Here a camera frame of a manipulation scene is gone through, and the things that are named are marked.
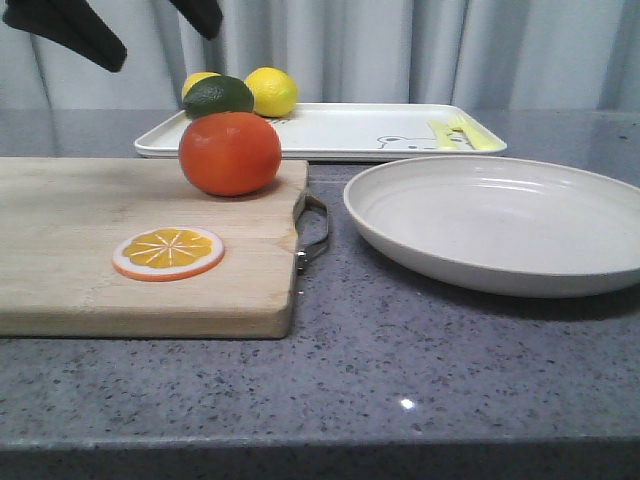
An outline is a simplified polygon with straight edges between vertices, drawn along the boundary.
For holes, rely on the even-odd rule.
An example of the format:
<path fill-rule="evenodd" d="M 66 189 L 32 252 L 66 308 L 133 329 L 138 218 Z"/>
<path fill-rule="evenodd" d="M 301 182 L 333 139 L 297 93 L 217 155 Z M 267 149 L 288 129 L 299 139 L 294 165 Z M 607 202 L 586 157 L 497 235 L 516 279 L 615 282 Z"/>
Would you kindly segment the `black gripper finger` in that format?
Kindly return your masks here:
<path fill-rule="evenodd" d="M 87 1 L 6 1 L 3 22 L 62 45 L 109 72 L 119 72 L 127 49 Z"/>
<path fill-rule="evenodd" d="M 171 0 L 171 4 L 204 39 L 218 36 L 223 13 L 216 0 Z"/>

